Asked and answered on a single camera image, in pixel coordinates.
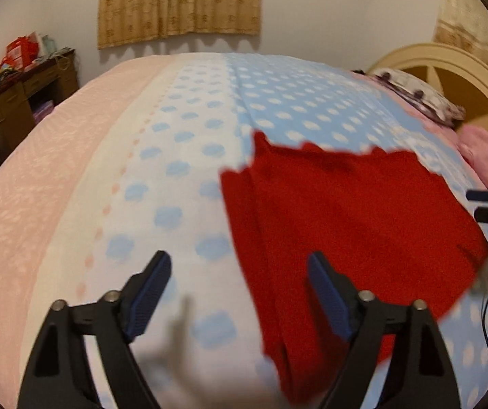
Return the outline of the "red knitted sweater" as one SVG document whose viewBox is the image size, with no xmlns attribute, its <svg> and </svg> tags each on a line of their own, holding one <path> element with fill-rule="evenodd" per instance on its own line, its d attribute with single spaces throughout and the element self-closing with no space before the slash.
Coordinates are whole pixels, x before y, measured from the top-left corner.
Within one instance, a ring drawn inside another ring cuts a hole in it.
<svg viewBox="0 0 488 409">
<path fill-rule="evenodd" d="M 488 258 L 488 241 L 444 178 L 412 151 L 276 146 L 256 132 L 254 157 L 220 175 L 236 255 L 263 351 L 291 404 L 326 392 L 347 344 L 332 333 L 308 277 L 321 252 L 358 289 L 448 312 Z"/>
</svg>

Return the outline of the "pink folded quilt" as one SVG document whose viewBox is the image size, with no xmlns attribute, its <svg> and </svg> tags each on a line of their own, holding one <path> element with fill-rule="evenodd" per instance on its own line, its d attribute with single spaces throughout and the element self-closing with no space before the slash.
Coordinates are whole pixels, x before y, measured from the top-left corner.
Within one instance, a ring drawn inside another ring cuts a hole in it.
<svg viewBox="0 0 488 409">
<path fill-rule="evenodd" d="M 488 131 L 479 126 L 463 125 L 458 132 L 457 148 L 488 187 Z"/>
</svg>

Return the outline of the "cream wooden headboard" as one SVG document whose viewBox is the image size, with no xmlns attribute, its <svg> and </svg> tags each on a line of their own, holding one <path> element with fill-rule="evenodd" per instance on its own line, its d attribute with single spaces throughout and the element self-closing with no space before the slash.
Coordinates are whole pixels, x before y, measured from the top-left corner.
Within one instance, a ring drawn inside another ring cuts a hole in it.
<svg viewBox="0 0 488 409">
<path fill-rule="evenodd" d="M 377 60 L 367 72 L 400 69 L 424 80 L 466 110 L 465 121 L 488 130 L 488 66 L 476 56 L 441 43 L 416 43 Z"/>
</svg>

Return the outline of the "grey patterned pillow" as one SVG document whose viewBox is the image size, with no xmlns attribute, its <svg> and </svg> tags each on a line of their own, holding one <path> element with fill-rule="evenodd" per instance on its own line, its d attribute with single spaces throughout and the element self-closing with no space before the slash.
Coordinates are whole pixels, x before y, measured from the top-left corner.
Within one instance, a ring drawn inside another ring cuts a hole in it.
<svg viewBox="0 0 488 409">
<path fill-rule="evenodd" d="M 376 69 L 371 76 L 440 126 L 455 128 L 463 123 L 466 111 L 453 104 L 425 81 L 399 69 Z"/>
</svg>

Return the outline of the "blue polka dot bed blanket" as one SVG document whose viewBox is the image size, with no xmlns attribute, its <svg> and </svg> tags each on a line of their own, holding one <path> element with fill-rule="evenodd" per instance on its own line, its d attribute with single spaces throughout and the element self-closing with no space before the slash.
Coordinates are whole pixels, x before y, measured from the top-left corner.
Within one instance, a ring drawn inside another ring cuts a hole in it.
<svg viewBox="0 0 488 409">
<path fill-rule="evenodd" d="M 168 407 L 286 408 L 233 244 L 219 175 L 251 135 L 325 151 L 407 150 L 458 201 L 480 179 L 454 144 L 369 78 L 286 56 L 124 62 L 58 105 L 0 167 L 0 404 L 13 408 L 41 321 L 173 261 L 135 348 Z"/>
</svg>

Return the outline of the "brown wooden desk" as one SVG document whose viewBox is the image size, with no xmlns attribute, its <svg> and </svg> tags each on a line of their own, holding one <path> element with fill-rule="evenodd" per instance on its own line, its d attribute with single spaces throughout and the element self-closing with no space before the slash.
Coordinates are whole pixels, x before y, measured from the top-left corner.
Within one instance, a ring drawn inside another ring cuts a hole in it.
<svg viewBox="0 0 488 409">
<path fill-rule="evenodd" d="M 24 72 L 0 82 L 0 162 L 27 138 L 37 120 L 34 113 L 51 102 L 61 104 L 79 89 L 76 51 L 65 48 Z"/>
</svg>

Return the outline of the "red gift bag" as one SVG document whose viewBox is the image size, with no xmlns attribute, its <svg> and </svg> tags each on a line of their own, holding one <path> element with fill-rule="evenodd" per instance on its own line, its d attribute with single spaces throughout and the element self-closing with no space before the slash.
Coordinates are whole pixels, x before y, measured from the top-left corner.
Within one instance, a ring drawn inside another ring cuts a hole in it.
<svg viewBox="0 0 488 409">
<path fill-rule="evenodd" d="M 5 48 L 5 61 L 14 69 L 23 70 L 38 57 L 39 44 L 31 37 L 18 37 Z"/>
</svg>

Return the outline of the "beige patterned curtain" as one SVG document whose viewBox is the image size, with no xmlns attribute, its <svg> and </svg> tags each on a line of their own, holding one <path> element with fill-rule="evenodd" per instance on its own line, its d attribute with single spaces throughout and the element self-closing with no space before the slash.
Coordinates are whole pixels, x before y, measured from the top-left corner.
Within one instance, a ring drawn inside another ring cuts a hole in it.
<svg viewBox="0 0 488 409">
<path fill-rule="evenodd" d="M 97 47 L 190 33 L 258 36 L 262 0 L 99 0 Z"/>
</svg>

